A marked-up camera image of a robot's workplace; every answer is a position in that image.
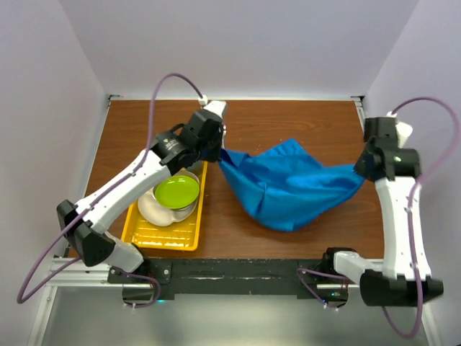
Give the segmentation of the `blue cloth napkin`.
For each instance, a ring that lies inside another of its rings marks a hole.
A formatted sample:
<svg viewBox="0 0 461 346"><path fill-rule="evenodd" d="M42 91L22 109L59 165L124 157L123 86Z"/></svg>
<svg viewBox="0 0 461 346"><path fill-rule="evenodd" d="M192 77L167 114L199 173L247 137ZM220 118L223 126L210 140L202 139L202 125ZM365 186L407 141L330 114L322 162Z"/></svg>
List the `blue cloth napkin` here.
<svg viewBox="0 0 461 346"><path fill-rule="evenodd" d="M275 231L301 229L364 184L353 165L324 166L294 139L256 156L224 148L219 167L242 208Z"/></svg>

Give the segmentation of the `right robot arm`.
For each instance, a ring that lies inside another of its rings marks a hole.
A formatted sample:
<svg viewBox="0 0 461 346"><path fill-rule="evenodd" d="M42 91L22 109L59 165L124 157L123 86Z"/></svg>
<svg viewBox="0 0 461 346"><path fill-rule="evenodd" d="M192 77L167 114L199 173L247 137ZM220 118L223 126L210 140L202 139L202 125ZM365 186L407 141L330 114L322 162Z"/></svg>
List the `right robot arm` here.
<svg viewBox="0 0 461 346"><path fill-rule="evenodd" d="M421 175L417 150L404 148L410 125L394 115L367 118L364 150L354 171L375 185L382 212L384 258L381 265L350 248L329 247L321 275L329 283L343 277L359 286L368 306L416 307L441 296L444 284L433 278L421 234L416 180Z"/></svg>

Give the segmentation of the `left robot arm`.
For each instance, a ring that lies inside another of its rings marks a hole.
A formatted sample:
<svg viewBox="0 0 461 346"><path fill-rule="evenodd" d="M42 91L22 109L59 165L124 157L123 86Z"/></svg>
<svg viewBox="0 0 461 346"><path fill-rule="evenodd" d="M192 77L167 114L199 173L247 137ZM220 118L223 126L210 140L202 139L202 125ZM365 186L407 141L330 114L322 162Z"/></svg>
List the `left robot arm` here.
<svg viewBox="0 0 461 346"><path fill-rule="evenodd" d="M88 267L106 263L122 270L134 283L143 282L149 265L140 250L113 237L108 229L116 218L145 192L196 161L218 160L227 104L212 101L193 113L189 122L159 133L148 148L116 177L76 203L57 207L67 242Z"/></svg>

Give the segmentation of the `green plastic plate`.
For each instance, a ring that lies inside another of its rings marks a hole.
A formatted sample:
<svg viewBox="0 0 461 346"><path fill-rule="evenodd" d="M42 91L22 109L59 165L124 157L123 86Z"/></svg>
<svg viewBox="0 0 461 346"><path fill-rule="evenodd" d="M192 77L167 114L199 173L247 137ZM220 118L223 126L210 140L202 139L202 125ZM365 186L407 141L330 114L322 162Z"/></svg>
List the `green plastic plate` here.
<svg viewBox="0 0 461 346"><path fill-rule="evenodd" d="M153 191L160 205L170 209L182 209L193 204L200 193L198 182L188 176L173 176L158 184Z"/></svg>

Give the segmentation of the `beige flower-shaped plate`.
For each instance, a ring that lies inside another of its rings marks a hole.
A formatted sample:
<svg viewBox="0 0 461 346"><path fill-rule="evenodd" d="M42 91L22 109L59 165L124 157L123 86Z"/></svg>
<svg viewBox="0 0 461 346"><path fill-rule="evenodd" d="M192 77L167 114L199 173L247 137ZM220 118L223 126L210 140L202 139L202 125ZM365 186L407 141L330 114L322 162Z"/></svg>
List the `beige flower-shaped plate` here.
<svg viewBox="0 0 461 346"><path fill-rule="evenodd" d="M137 201L142 217L154 226L170 226L189 217L197 206L198 199L185 208L170 209L162 206L154 197L153 189L144 193Z"/></svg>

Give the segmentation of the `yellow plastic tray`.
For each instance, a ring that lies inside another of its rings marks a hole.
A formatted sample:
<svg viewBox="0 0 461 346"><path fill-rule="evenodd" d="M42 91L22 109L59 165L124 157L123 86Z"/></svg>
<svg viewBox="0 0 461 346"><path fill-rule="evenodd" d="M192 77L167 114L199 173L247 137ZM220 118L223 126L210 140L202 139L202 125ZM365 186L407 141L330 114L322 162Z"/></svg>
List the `yellow plastic tray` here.
<svg viewBox="0 0 461 346"><path fill-rule="evenodd" d="M197 206L189 217L170 226L154 226L142 217L135 201L128 208L121 240L141 249L194 251L199 242L207 166L208 163L200 161L193 166L192 171L183 169L178 173L194 178L200 186Z"/></svg>

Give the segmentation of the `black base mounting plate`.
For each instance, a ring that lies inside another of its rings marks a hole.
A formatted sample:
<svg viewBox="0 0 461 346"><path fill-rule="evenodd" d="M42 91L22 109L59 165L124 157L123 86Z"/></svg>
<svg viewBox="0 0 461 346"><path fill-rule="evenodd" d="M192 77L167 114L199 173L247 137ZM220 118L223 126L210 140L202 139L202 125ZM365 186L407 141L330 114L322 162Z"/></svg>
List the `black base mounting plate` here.
<svg viewBox="0 0 461 346"><path fill-rule="evenodd" d="M297 273L301 267L320 270L318 259L180 259L152 258L150 276L160 288L146 279L132 278L110 269L110 284L122 286L127 302L147 303L156 294L161 301L180 295L296 296L311 299L316 293L322 301L343 306L348 290L356 285L347 281Z"/></svg>

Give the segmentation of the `aluminium frame rail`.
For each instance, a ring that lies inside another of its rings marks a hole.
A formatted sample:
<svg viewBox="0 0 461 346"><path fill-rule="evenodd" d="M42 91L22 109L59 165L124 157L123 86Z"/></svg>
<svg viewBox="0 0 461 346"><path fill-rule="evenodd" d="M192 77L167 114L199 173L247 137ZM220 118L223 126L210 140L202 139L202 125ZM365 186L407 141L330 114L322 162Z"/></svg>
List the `aluminium frame rail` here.
<svg viewBox="0 0 461 346"><path fill-rule="evenodd" d="M42 297L27 345L42 344L60 284L69 287L79 285L104 287L108 285L106 279L99 279L103 274L107 274L107 265L85 268L81 262L76 261L76 258L55 257L52 261L52 266L59 264L66 267L42 287Z"/></svg>

